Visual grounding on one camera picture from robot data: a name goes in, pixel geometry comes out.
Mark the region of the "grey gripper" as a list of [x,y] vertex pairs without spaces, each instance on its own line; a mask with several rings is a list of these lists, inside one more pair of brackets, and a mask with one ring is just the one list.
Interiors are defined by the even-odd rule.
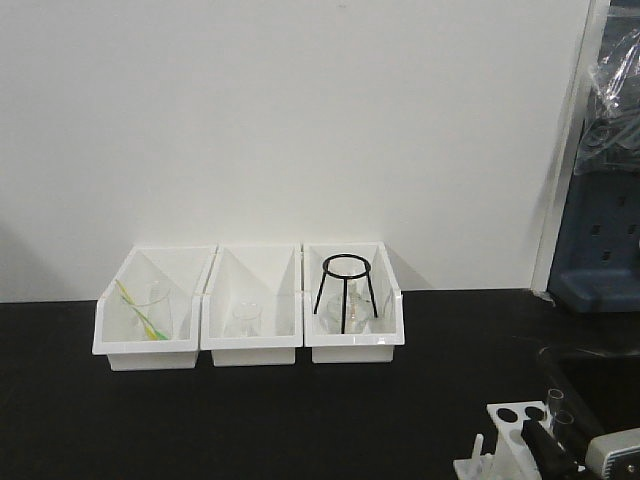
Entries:
[[[521,436],[544,480],[575,479],[576,462],[535,420],[525,420]],[[600,479],[639,478],[639,429],[594,437],[585,456],[586,467]]]

